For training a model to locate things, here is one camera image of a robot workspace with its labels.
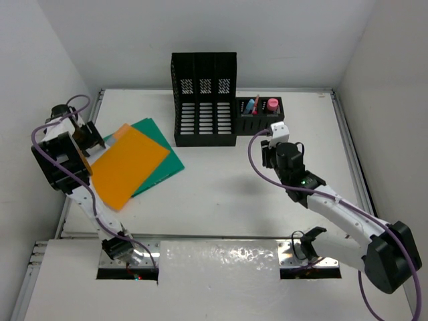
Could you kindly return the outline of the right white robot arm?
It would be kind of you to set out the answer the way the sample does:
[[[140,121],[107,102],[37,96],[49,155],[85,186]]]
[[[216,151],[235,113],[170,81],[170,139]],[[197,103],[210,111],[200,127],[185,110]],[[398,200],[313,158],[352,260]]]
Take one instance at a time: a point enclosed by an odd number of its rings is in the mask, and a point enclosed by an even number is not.
[[[410,228],[401,221],[387,223],[368,219],[344,205],[326,182],[306,170],[304,154],[296,144],[281,142],[270,147],[261,142],[262,165],[273,169],[288,197],[295,203],[327,218],[343,230],[335,235],[325,227],[316,226],[300,238],[304,260],[331,257],[364,273],[378,290],[392,294],[411,276],[411,270],[398,242],[407,250],[415,269],[422,266]]]

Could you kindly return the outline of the blue clear glue stick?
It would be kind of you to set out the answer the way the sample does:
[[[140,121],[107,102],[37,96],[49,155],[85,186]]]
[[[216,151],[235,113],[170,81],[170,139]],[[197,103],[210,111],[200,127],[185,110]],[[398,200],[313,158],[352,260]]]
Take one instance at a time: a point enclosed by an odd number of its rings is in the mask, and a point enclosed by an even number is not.
[[[251,114],[253,112],[253,107],[255,105],[254,99],[249,99],[245,108],[243,109],[243,114]]]

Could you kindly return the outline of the red clear pen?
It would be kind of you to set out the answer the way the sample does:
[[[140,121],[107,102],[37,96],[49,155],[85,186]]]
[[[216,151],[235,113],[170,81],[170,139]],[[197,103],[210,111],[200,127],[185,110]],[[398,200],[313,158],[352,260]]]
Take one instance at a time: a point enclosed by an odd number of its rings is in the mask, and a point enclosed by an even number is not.
[[[254,99],[254,105],[253,105],[253,109],[252,109],[252,114],[256,115],[257,114],[257,109],[258,109],[258,102],[259,102],[259,95],[257,95]]]

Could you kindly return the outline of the orange folder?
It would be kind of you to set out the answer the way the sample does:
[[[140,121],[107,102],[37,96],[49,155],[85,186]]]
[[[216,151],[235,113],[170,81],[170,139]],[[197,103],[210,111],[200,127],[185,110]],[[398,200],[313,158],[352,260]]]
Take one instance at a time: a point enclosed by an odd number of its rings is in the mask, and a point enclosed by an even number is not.
[[[129,127],[91,166],[92,185],[112,210],[120,211],[142,184],[145,170],[139,154],[146,145],[145,137]]]

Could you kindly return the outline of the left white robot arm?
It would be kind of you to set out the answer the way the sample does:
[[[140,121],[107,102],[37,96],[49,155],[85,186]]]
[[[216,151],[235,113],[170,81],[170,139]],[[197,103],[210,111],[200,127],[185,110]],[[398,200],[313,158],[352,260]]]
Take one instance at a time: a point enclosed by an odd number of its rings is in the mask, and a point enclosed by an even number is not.
[[[96,229],[106,255],[118,263],[132,261],[131,235],[111,214],[95,191],[90,162],[108,147],[92,121],[84,122],[76,109],[60,104],[45,121],[44,137],[31,151],[50,186],[74,200]]]

